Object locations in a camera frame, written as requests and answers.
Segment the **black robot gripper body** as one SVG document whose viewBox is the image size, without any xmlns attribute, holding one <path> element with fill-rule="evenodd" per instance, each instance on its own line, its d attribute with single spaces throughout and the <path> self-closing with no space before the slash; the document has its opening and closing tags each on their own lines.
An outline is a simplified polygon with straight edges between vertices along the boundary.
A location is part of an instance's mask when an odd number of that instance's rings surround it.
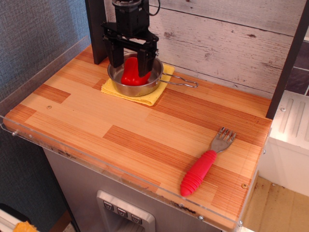
<svg viewBox="0 0 309 232">
<path fill-rule="evenodd" d="M 104 42 L 117 42 L 123 48 L 138 52 L 148 50 L 157 55 L 159 38 L 149 31 L 150 13 L 148 0 L 113 0 L 115 22 L 104 21 Z"/>
</svg>

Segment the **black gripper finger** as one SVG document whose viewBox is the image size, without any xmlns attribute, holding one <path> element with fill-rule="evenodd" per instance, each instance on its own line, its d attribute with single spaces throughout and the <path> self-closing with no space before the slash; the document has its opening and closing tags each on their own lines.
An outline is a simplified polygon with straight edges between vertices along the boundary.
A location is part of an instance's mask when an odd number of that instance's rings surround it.
<svg viewBox="0 0 309 232">
<path fill-rule="evenodd" d="M 124 48 L 117 42 L 105 40 L 105 46 L 110 64 L 117 68 L 124 63 Z"/>
<path fill-rule="evenodd" d="M 155 53 L 140 49 L 137 52 L 139 77 L 144 77 L 153 69 Z"/>
</svg>

